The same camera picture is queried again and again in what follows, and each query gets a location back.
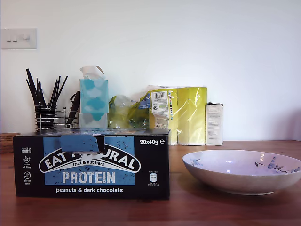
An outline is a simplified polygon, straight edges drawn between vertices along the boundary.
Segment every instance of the light switch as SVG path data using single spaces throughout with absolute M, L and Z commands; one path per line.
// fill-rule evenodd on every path
M 18 41 L 18 37 L 14 34 L 13 35 L 13 42 L 17 42 Z
M 37 49 L 37 29 L 1 29 L 2 49 Z

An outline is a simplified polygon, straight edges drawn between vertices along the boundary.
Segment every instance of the metal cutlery holder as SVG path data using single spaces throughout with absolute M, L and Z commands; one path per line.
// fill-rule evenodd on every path
M 79 118 L 76 116 L 69 118 L 71 112 L 77 113 L 77 111 L 67 111 L 66 107 L 63 108 L 63 111 L 59 111 L 56 105 L 35 105 L 35 117 L 36 117 L 36 129 L 38 131 L 44 129 L 53 129 L 58 127 L 74 127 L 78 125 Z

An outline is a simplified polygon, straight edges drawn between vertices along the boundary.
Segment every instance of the wooden surface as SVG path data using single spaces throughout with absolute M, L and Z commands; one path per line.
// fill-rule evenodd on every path
M 13 138 L 19 133 L 0 133 L 0 153 L 11 153 L 13 149 Z
M 301 181 L 265 196 L 216 191 L 185 169 L 186 153 L 206 149 L 242 149 L 301 159 L 301 142 L 224 142 L 223 146 L 173 146 L 168 201 L 24 198 L 15 196 L 11 153 L 1 155 L 1 226 L 204 225 L 301 226 Z

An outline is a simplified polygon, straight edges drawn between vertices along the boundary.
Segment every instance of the bowl with blue floral pattern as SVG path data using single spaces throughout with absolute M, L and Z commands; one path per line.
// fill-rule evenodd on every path
M 183 161 L 196 179 L 233 194 L 271 194 L 301 178 L 301 161 L 280 154 L 208 150 L 189 153 Z

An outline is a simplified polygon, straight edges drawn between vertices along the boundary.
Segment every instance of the white box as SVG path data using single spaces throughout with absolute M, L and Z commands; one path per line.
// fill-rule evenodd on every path
M 223 104 L 206 105 L 206 145 L 222 145 Z

